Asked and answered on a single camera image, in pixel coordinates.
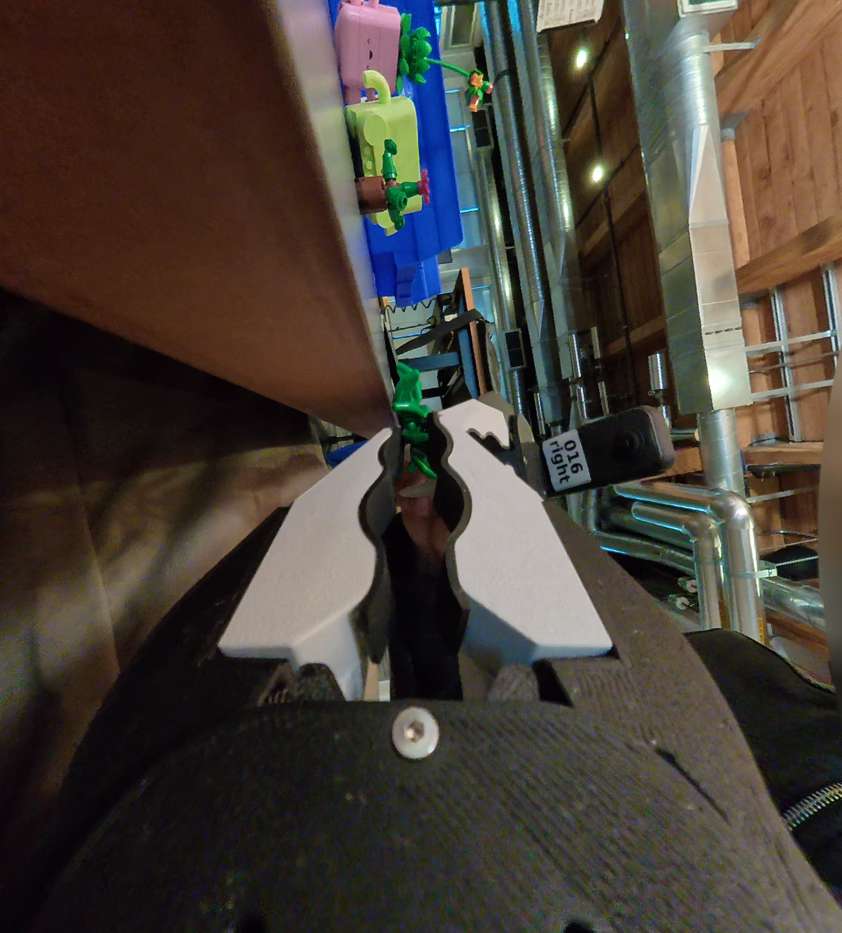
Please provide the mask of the black-framed wooden desk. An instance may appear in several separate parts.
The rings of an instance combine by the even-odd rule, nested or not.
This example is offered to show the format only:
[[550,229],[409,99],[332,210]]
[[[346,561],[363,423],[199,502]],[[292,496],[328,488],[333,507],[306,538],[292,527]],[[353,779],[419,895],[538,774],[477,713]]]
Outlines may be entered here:
[[475,306],[468,268],[457,271],[445,292],[410,306],[386,305],[382,321],[393,385],[399,364],[411,368],[419,377],[422,401],[434,410],[493,390],[488,322]]

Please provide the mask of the silver ventilation ducts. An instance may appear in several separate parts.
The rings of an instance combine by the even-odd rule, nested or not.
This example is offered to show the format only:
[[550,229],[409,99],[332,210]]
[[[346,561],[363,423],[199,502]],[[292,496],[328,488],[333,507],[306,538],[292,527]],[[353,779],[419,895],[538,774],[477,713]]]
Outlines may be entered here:
[[737,2],[623,2],[668,352],[680,409],[695,414],[707,485],[611,484],[640,535],[600,524],[599,489],[576,491],[579,521],[605,550],[694,573],[704,628],[782,650],[765,609],[823,636],[814,589],[765,575],[746,500],[736,412],[752,402],[721,169],[710,54]]

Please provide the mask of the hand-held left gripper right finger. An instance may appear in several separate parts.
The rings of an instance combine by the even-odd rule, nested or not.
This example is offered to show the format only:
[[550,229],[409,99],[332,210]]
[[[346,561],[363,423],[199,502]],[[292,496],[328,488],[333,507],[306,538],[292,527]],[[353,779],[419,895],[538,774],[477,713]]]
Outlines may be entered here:
[[476,466],[482,492],[461,496],[441,470],[432,418],[434,503],[450,530],[446,573],[461,614],[462,694],[487,694],[503,668],[609,655],[609,635],[544,500],[508,470]]

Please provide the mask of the blue plastic bin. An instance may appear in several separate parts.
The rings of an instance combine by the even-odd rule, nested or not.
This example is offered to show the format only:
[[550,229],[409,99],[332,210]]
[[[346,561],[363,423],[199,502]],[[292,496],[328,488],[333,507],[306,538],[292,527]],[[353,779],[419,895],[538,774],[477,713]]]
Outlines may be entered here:
[[[339,3],[329,2],[333,33]],[[440,59],[433,2],[381,3],[410,14],[413,27],[429,30],[431,55]],[[431,68],[426,79],[425,84],[406,83],[402,93],[391,94],[404,95],[415,105],[420,164],[429,175],[430,204],[406,216],[404,228],[392,236],[363,216],[377,295],[392,297],[399,306],[413,305],[440,292],[439,256],[459,246],[463,238],[442,69]],[[341,77],[340,83],[344,95]]]

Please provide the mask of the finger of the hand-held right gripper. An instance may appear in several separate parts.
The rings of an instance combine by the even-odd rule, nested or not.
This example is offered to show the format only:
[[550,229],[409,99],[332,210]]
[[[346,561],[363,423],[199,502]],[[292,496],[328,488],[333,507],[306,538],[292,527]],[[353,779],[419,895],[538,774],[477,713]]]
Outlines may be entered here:
[[540,464],[537,444],[527,421],[504,402],[484,397],[462,402],[439,413],[439,433],[445,449],[441,470],[461,496],[482,492],[485,482],[476,466],[508,470],[537,496]]

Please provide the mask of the person's beige trousers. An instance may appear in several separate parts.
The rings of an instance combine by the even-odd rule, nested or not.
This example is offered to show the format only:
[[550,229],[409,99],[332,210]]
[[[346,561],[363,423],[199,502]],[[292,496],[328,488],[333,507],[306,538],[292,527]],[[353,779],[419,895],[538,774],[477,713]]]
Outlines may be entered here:
[[147,636],[326,473],[308,416],[0,287],[0,881]]

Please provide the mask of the lime green toy pot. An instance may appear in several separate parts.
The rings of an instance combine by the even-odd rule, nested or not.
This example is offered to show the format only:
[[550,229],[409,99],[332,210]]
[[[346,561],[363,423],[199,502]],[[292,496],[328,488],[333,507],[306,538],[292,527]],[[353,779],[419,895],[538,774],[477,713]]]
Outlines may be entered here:
[[345,107],[355,180],[380,174],[386,138],[394,140],[399,148],[400,180],[417,180],[422,167],[413,101],[404,95],[392,95],[386,79],[374,70],[365,71],[362,80],[364,90],[373,91],[375,97]]

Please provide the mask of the toy cactus with pink flower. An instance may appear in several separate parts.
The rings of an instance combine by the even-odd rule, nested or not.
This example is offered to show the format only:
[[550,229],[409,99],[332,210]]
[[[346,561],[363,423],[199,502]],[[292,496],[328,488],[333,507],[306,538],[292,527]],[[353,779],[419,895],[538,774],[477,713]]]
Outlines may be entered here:
[[380,174],[365,174],[355,180],[357,203],[362,216],[368,216],[386,235],[401,231],[405,216],[430,204],[430,179],[426,169],[417,180],[400,180],[399,148],[390,138],[384,140]]

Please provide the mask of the bushy green toy plant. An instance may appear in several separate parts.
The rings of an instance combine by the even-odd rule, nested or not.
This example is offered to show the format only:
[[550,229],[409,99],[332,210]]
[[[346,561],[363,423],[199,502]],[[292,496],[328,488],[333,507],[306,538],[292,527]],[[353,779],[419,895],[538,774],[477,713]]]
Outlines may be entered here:
[[467,70],[433,58],[431,33],[422,26],[413,27],[410,14],[401,14],[400,28],[395,78],[396,93],[402,93],[406,83],[425,84],[427,72],[437,67],[465,78],[464,93],[467,108],[472,113],[478,113],[494,90],[494,84],[485,77],[484,73],[479,69]]

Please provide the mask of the person's right hand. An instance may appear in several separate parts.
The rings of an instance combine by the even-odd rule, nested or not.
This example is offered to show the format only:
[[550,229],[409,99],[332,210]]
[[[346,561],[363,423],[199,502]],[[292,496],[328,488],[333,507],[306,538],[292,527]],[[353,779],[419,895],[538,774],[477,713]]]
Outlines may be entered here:
[[436,480],[405,471],[395,481],[396,505],[410,540],[428,562],[443,564],[450,530],[434,503]]

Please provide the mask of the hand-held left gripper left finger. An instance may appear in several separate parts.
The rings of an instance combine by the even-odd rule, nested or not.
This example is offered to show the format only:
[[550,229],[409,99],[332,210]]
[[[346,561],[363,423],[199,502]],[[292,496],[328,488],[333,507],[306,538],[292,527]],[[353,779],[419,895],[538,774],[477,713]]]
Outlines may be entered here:
[[385,428],[301,495],[218,641],[230,658],[323,664],[348,701],[386,652],[393,592],[384,534],[396,517],[398,428]]

